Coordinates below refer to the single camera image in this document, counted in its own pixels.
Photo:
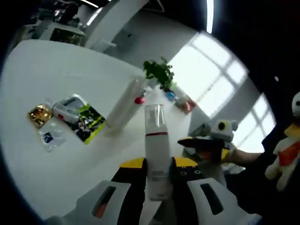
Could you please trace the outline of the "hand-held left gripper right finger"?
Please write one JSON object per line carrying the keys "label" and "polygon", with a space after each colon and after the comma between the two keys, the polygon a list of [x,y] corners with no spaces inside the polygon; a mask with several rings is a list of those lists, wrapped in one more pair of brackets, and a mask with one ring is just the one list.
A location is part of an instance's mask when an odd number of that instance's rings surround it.
{"label": "hand-held left gripper right finger", "polygon": [[179,225],[259,225],[262,216],[249,214],[236,196],[213,178],[205,178],[197,163],[173,157],[172,200]]}

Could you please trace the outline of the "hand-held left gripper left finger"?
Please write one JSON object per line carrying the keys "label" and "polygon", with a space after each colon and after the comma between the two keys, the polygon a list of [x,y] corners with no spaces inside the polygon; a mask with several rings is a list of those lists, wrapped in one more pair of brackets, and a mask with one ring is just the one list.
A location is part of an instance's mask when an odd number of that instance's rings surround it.
{"label": "hand-held left gripper left finger", "polygon": [[147,162],[122,163],[111,180],[103,180],[76,203],[77,225],[137,225],[145,201]]}

